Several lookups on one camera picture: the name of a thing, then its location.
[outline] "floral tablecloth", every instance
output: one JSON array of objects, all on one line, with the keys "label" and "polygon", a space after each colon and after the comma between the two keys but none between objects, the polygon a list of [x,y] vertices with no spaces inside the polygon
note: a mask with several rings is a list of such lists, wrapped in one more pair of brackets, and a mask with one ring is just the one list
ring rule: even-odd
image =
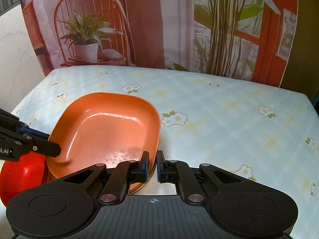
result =
[{"label": "floral tablecloth", "polygon": [[[161,116],[159,149],[166,159],[211,163],[287,193],[299,209],[291,236],[319,238],[319,118],[305,95],[200,73],[79,66],[51,72],[13,114],[50,133],[68,105],[94,92],[148,100]],[[138,194],[175,189],[154,175]],[[1,206],[0,238],[11,234]]]}]

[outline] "chair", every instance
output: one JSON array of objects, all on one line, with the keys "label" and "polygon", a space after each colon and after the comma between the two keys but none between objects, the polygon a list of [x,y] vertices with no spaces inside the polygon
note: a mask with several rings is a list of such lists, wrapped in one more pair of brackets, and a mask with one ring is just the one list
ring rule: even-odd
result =
[{"label": "chair", "polygon": [[101,61],[89,63],[79,60],[74,46],[70,46],[70,41],[64,43],[60,38],[68,33],[64,21],[74,20],[72,10],[79,14],[97,15],[102,21],[109,22],[110,28],[114,28],[123,33],[109,35],[110,41],[102,41],[102,49],[114,49],[122,54],[126,60],[123,65],[130,66],[135,63],[135,51],[132,42],[129,22],[125,15],[122,4],[119,0],[60,0],[54,12],[54,27],[60,45],[64,62],[61,66],[73,65],[116,65],[117,61]]}]

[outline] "orange bowl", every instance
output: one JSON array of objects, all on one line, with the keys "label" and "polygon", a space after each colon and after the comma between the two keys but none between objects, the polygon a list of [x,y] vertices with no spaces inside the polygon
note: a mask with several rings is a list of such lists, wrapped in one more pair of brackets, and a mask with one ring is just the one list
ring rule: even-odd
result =
[{"label": "orange bowl", "polygon": [[[92,93],[70,104],[49,141],[61,147],[58,157],[46,157],[50,172],[60,178],[85,167],[104,163],[108,168],[150,154],[153,171],[160,137],[160,117],[154,106],[136,96]],[[140,183],[132,184],[136,191]]]}]

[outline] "printed backdrop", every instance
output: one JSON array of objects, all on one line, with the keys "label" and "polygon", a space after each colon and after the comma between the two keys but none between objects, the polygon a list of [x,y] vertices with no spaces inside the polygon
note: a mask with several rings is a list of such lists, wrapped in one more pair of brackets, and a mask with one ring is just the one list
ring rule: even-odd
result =
[{"label": "printed backdrop", "polygon": [[298,0],[20,0],[45,75],[78,65],[201,72],[280,86]]}]

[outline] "white flower print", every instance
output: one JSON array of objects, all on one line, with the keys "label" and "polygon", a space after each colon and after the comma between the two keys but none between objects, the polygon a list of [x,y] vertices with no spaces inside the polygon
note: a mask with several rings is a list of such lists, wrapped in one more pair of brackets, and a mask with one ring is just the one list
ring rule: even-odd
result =
[{"label": "white flower print", "polygon": [[176,125],[175,116],[171,115],[169,117],[164,117],[162,119],[162,124],[164,124],[164,126],[166,127],[169,127],[171,125]]},{"label": "white flower print", "polygon": [[309,150],[313,153],[315,150],[318,150],[318,144],[315,142],[315,140],[311,137],[307,137],[307,140],[305,140],[306,144],[308,144]]},{"label": "white flower print", "polygon": [[22,105],[17,106],[14,110],[13,110],[13,114],[17,114],[20,110],[22,109]]},{"label": "white flower print", "polygon": [[265,117],[269,117],[270,119],[272,117],[276,117],[274,109],[272,109],[270,106],[258,106],[258,110],[260,114],[264,115]]},{"label": "white flower print", "polygon": [[311,192],[310,192],[310,195],[311,196],[315,196],[317,194],[317,186],[315,183],[312,184],[311,186]]},{"label": "white flower print", "polygon": [[141,86],[139,84],[135,84],[135,85],[125,85],[121,91],[127,94],[130,94],[132,92],[138,92],[138,90],[141,89]]},{"label": "white flower print", "polygon": [[55,99],[54,99],[54,103],[56,103],[56,102],[62,102],[62,101],[64,101],[66,98],[68,97],[68,95],[67,94],[65,94],[65,93],[63,93],[63,94],[61,94],[61,95],[58,95]]},{"label": "white flower print", "polygon": [[163,113],[162,116],[162,124],[164,124],[165,127],[172,125],[184,126],[187,121],[187,115],[181,112],[171,111],[170,113]]},{"label": "white flower print", "polygon": [[37,121],[37,119],[31,120],[30,123],[29,123],[29,125],[30,125],[30,126],[33,125],[36,121]]},{"label": "white flower print", "polygon": [[51,83],[51,86],[58,84],[58,82],[60,82],[60,79],[53,80],[53,82]]},{"label": "white flower print", "polygon": [[208,85],[211,85],[211,86],[220,86],[218,83],[216,83],[216,82],[210,82]]},{"label": "white flower print", "polygon": [[256,181],[256,178],[253,175],[253,169],[246,164],[242,164],[241,167],[233,173],[236,173],[237,175],[240,175],[241,177],[247,178],[249,180]]}]

